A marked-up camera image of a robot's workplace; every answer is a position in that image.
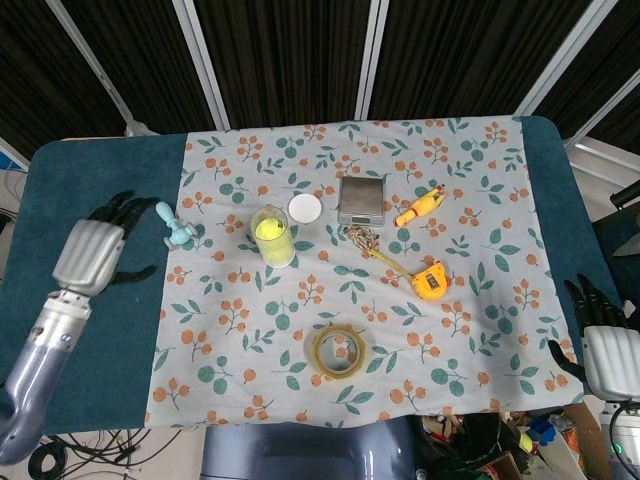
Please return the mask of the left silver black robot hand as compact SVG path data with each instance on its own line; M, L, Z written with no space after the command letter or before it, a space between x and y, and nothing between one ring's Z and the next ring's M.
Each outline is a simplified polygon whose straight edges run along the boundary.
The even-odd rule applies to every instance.
M155 265L134 272L119 271L117 265L134 227L157 202L154 197L123 191L78 220L52 273L60 289L94 298L111 284L137 283L151 277L157 271Z

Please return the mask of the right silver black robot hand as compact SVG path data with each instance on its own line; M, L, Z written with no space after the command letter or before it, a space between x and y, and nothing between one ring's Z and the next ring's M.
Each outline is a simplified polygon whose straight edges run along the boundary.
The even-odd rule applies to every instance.
M639 329L621 308L583 274L564 286L580 334L583 362L570 361L555 340L548 342L557 366L606 402L639 400Z

